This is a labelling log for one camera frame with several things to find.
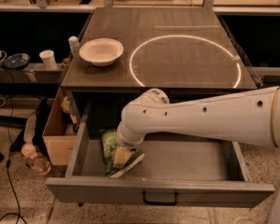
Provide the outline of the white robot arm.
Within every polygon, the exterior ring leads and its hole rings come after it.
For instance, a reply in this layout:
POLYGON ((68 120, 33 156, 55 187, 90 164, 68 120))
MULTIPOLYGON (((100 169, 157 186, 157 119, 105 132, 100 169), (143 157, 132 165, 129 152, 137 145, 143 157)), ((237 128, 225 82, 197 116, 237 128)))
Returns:
POLYGON ((121 146, 132 149, 160 132, 280 148, 280 87, 174 104, 162 90, 150 89, 124 106, 121 146))

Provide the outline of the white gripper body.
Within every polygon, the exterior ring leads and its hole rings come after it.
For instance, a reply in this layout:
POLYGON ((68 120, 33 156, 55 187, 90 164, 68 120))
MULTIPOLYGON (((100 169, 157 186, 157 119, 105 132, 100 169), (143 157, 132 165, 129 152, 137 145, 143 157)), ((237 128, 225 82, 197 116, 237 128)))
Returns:
POLYGON ((145 135, 132 131, 121 121, 116 131, 116 137, 120 146, 135 149, 143 142, 145 135))

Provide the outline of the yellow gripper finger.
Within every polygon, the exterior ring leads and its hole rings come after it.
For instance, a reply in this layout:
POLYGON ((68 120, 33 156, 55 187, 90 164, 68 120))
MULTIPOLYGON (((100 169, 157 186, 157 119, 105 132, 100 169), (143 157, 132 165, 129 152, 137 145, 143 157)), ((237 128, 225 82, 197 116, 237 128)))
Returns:
POLYGON ((125 147, 118 147, 114 156, 113 167, 121 169, 132 156, 133 152, 125 147))

